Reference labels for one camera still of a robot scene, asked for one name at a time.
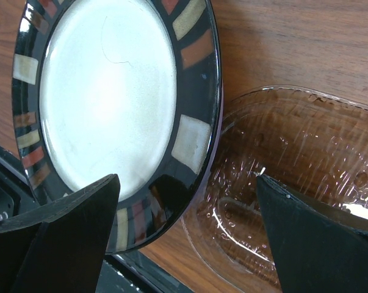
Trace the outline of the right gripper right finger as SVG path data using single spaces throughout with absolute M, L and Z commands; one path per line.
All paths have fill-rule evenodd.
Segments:
M 267 175 L 256 195 L 283 292 L 368 292 L 368 220 Z

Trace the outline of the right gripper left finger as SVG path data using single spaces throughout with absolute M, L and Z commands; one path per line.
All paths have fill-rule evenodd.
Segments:
M 111 174 L 0 221 L 0 292 L 95 292 L 119 193 Z

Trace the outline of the black striped plate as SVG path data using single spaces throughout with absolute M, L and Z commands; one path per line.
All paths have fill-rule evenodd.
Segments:
M 26 1 L 12 112 L 40 204 L 120 180 L 106 251 L 150 244 L 206 185 L 223 110 L 209 1 Z

